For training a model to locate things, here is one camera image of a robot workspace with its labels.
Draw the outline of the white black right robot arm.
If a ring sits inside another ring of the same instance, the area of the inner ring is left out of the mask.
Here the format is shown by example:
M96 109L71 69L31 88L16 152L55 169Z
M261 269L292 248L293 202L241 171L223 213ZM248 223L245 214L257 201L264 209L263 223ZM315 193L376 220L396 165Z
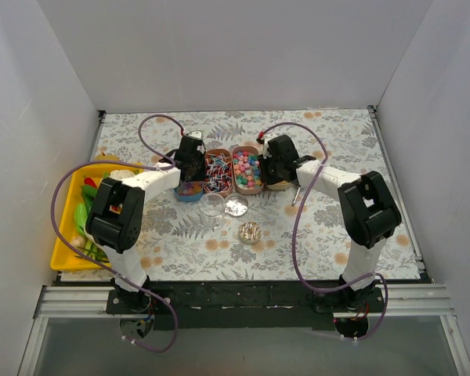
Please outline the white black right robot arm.
M298 227L291 233L291 257L300 282L312 292L314 304L320 308L356 311L373 296L375 282L383 280L377 273L378 260L386 241L402 222L397 204L378 172L363 175L344 172L328 166L310 155L299 156L287 135L271 140L259 133L263 146L258 156L262 181L274 184L286 181L304 189L315 190L340 204L345 230L350 237L349 258L336 287L314 287L306 281L298 266Z

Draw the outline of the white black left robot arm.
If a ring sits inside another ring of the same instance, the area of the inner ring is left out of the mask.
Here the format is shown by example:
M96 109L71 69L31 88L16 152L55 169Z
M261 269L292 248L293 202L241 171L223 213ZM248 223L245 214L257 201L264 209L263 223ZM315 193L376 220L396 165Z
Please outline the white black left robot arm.
M153 171L124 179L102 180L85 224L85 233L103 249L114 270L118 298L134 313L151 303L145 287L149 281L136 242L141 233L145 203L184 182L201 181L206 175L202 132L182 136L179 148L167 153Z

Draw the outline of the beige gummy candy tray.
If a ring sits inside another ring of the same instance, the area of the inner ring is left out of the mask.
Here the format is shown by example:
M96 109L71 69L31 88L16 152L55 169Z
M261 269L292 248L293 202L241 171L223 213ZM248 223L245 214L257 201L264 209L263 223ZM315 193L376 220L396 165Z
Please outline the beige gummy candy tray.
M266 188L269 190L287 190L293 186L292 183L287 181L280 181L274 184L266 184Z

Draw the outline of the blue candy tray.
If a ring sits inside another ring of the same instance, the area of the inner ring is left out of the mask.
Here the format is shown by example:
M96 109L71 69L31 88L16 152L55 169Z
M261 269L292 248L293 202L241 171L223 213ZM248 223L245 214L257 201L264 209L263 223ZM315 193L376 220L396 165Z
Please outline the blue candy tray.
M199 201L204 195L204 183L202 181L184 182L174 189L174 194L180 202Z

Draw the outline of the clear glass jar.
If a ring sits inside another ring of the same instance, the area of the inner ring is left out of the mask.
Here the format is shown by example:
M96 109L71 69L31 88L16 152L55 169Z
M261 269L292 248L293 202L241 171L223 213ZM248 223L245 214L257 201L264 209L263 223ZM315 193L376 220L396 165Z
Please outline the clear glass jar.
M224 197L218 193L206 193L199 200L199 212L204 226L217 230L224 226L226 209Z

